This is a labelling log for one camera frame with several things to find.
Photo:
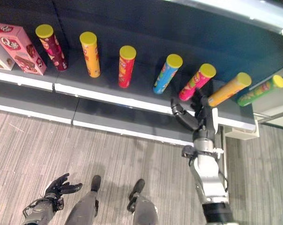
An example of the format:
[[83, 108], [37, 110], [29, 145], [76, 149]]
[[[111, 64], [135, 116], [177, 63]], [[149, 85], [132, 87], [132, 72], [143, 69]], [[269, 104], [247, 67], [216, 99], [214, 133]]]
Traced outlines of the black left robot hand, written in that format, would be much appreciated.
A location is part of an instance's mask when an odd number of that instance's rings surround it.
[[69, 173], [66, 173], [52, 181], [45, 190], [45, 198], [60, 199], [62, 195], [78, 192], [83, 184], [70, 184], [68, 181]]

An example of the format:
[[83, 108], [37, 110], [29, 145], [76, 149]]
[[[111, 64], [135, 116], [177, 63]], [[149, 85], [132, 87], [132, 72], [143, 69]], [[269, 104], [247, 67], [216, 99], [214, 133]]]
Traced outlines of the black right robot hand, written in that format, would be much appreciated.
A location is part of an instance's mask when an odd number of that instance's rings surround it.
[[193, 116], [179, 104], [177, 98], [171, 98], [170, 107], [177, 121], [188, 130], [192, 132], [203, 131], [204, 136], [209, 139], [212, 139], [210, 136], [216, 134], [213, 109], [208, 103], [207, 96], [199, 88], [195, 89], [191, 97], [190, 107], [195, 113]]

